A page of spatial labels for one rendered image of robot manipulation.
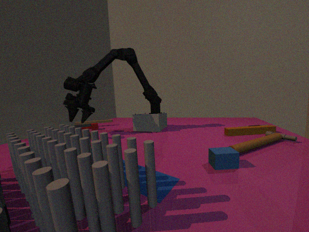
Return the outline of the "blue cube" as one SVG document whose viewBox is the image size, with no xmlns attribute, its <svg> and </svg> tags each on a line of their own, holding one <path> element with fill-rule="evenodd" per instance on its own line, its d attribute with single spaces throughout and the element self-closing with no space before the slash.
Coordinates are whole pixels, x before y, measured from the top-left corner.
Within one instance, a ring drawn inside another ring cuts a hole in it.
<svg viewBox="0 0 309 232">
<path fill-rule="evenodd" d="M 239 152 L 231 147 L 209 148 L 208 163 L 215 170 L 239 168 Z"/>
</svg>

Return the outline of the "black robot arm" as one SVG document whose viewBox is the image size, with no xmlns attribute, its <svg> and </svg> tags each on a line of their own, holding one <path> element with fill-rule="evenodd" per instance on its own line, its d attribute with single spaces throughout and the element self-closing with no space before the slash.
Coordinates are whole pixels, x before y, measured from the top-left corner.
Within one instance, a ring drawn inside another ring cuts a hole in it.
<svg viewBox="0 0 309 232">
<path fill-rule="evenodd" d="M 92 89 L 97 89 L 94 82 L 98 79 L 99 74 L 115 59 L 126 60 L 132 67 L 144 89 L 143 95 L 145 96 L 145 99 L 151 104 L 151 113 L 149 114 L 161 114 L 160 103 L 162 99 L 147 81 L 138 64 L 135 50 L 133 48 L 112 49 L 100 62 L 95 66 L 88 68 L 77 79 L 68 76 L 64 82 L 64 88 L 75 92 L 80 91 L 81 93 L 91 96 Z"/>
</svg>

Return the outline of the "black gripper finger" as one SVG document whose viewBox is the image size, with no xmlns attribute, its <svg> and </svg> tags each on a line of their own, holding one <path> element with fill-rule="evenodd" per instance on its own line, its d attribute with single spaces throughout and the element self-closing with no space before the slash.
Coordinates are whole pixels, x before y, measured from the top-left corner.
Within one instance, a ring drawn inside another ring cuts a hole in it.
<svg viewBox="0 0 309 232">
<path fill-rule="evenodd" d="M 70 106 L 65 106 L 68 111 L 69 111 L 69 118 L 70 118 L 70 122 L 72 122 L 76 116 L 76 114 L 78 113 L 79 109 L 78 108 L 74 108 L 74 107 L 70 107 Z"/>
<path fill-rule="evenodd" d="M 84 123 L 89 117 L 90 115 L 92 114 L 91 112 L 87 112 L 87 111 L 82 111 L 82 119 L 81 119 L 81 123 Z"/>
</svg>

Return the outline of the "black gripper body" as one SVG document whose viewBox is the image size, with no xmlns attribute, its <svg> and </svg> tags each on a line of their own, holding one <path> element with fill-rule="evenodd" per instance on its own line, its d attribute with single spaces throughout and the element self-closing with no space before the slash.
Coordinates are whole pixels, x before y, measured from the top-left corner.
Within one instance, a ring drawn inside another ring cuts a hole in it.
<svg viewBox="0 0 309 232">
<path fill-rule="evenodd" d="M 78 96 L 77 102 L 66 99 L 64 100 L 63 105 L 67 105 L 74 108 L 82 108 L 83 111 L 87 112 L 93 112 L 93 113 L 95 112 L 95 108 L 88 105 L 89 99 L 90 100 L 92 99 L 90 95 L 79 92 L 79 94 L 76 94 L 76 96 Z"/>
</svg>

